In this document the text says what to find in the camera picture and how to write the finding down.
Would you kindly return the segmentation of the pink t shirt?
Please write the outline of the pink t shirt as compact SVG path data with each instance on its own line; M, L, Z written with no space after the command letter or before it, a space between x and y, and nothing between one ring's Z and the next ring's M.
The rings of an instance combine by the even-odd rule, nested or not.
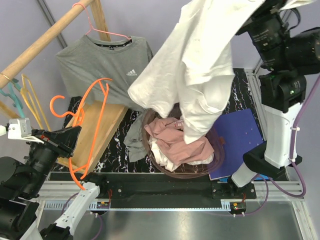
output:
M205 136L189 144L185 142L182 119L156 117L144 129L150 135L149 144L156 162L171 172L182 164L209 164L214 159L215 150Z

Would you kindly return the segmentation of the yellow plastic hanger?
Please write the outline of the yellow plastic hanger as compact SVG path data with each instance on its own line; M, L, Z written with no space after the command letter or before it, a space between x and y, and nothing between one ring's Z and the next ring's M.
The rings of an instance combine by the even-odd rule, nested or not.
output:
M47 120L47 117L44 113L40 100L37 96L37 93L30 81L30 79L25 75L21 74L22 87L20 89L20 95L22 96L26 106L32 113L34 119L38 123L41 129L44 129L46 126L47 130L51 130L50 124Z

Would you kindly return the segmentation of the white t shirt blue graphic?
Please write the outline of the white t shirt blue graphic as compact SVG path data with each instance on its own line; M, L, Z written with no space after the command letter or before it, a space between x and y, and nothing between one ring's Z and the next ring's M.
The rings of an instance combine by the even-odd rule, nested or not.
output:
M231 39L261 0L192 0L162 47L128 89L163 118L179 103L184 141L204 136L226 108L234 79Z

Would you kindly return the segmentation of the teal plastic hanger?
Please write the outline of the teal plastic hanger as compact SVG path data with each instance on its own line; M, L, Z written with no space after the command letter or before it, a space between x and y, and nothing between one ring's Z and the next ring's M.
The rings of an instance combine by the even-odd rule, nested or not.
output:
M14 78L12 81L13 82L11 82L7 85L8 86L8 93L4 92L2 89L0 90L0 93L4 97L9 97L13 101L12 105L18 110L20 118L25 118L26 116L23 111L23 104L13 89L13 88L15 88L18 92L20 92L21 86L19 85L19 81L16 78Z

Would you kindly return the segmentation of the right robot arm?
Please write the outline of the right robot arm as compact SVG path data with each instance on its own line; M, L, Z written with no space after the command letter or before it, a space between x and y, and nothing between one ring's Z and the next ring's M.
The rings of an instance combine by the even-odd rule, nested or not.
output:
M267 0L237 31L248 33L268 74L260 75L261 104L265 111L266 141L243 155L243 164L230 177L228 195L239 198L258 174L280 176L288 166L302 161L296 153L298 119L307 105L307 75L320 71L320 29L314 27L291 36L291 27L280 12L298 7L304 0Z

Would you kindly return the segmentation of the white t shirt red print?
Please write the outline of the white t shirt red print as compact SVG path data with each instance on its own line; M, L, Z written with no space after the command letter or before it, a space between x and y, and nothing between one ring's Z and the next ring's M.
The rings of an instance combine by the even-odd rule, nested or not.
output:
M155 162L166 170L173 172L183 164L196 166L209 164L214 159L215 150L206 137L191 144L178 140L168 143L161 139L152 138L149 141Z

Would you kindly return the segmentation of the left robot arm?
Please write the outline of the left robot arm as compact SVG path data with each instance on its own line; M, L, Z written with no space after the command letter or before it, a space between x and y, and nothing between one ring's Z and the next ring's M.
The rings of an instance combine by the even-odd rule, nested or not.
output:
M36 210L39 191L58 158L71 157L81 126L56 131L33 129L26 143L27 161L0 159L0 237L4 240L72 240L75 230L95 198L103 198L108 186L86 181L71 205L48 227L38 230Z

